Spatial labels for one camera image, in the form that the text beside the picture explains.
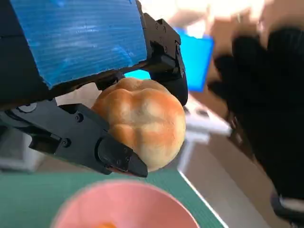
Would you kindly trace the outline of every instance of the green table surface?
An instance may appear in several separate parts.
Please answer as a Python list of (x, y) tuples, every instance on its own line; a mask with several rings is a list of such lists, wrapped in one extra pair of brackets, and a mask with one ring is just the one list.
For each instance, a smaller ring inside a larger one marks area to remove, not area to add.
[[(0, 174), (0, 228), (48, 228), (62, 203), (86, 185), (122, 175), (98, 173)], [(147, 179), (177, 198), (202, 228), (222, 228), (177, 171), (150, 173)]]

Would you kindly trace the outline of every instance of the black glove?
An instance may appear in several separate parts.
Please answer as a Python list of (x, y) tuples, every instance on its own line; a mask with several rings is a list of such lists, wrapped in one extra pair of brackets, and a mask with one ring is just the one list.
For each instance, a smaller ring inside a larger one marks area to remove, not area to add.
[(215, 66), (222, 80), (209, 89), (226, 100), (276, 191), (304, 200), (304, 32), (274, 31), (267, 49), (240, 36)]

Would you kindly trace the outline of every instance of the orange food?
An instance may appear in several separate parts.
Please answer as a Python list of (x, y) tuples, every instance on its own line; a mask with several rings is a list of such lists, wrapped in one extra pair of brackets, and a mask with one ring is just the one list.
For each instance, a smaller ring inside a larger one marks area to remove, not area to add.
[(103, 223), (103, 224), (99, 225), (96, 228), (116, 228), (116, 226), (111, 222), (107, 222), (107, 223)]
[(148, 171), (172, 161), (185, 138), (180, 102), (153, 80), (124, 78), (104, 90), (92, 109), (109, 122), (109, 133), (116, 140), (138, 154)]

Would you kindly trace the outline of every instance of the glove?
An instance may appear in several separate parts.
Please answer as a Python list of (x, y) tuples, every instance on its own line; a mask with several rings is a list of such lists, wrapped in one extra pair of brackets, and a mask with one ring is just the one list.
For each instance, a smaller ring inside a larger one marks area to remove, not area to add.
[(227, 102), (279, 195), (304, 199), (304, 32), (285, 27), (233, 40), (215, 59), (221, 81), (209, 89)]
[(110, 124), (109, 133), (132, 148), (155, 171), (172, 161), (185, 138), (180, 102), (153, 80), (121, 79), (105, 89), (92, 109)]

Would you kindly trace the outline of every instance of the bowl rim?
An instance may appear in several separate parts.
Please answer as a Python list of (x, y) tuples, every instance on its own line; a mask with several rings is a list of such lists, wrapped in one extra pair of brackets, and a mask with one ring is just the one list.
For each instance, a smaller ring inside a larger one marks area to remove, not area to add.
[(172, 196), (170, 193), (168, 193), (167, 191), (152, 185), (150, 183), (144, 182), (144, 181), (140, 181), (140, 180), (126, 180), (126, 179), (120, 179), (120, 180), (104, 180), (104, 181), (97, 181), (94, 183), (91, 183), (89, 185), (86, 185), (82, 188), (80, 188), (79, 190), (77, 190), (73, 195), (69, 196), (64, 202), (63, 204), (61, 204), (61, 206), (59, 207), (56, 215), (53, 217), (50, 228), (57, 228), (57, 223), (59, 222), (58, 219), (60, 218), (60, 214), (66, 209), (68, 208), (68, 206), (70, 205), (70, 203), (77, 197), (81, 196), (83, 193), (85, 193), (87, 190), (93, 189), (93, 188), (97, 188), (101, 185), (105, 186), (105, 185), (113, 185), (113, 184), (132, 184), (132, 185), (136, 185), (136, 186), (140, 186), (140, 187), (145, 187), (145, 188), (149, 188), (151, 190), (155, 190), (157, 192), (159, 192), (162, 195), (165, 195), (167, 197), (169, 197), (171, 200), (173, 200), (175, 203), (177, 203), (180, 207), (182, 207), (182, 209), (184, 209), (184, 211), (191, 217), (192, 221), (194, 222), (194, 224), (197, 226), (197, 228), (200, 228), (199, 224), (197, 223), (196, 219), (194, 218), (194, 216), (188, 211), (188, 209), (179, 201), (177, 200), (174, 196)]

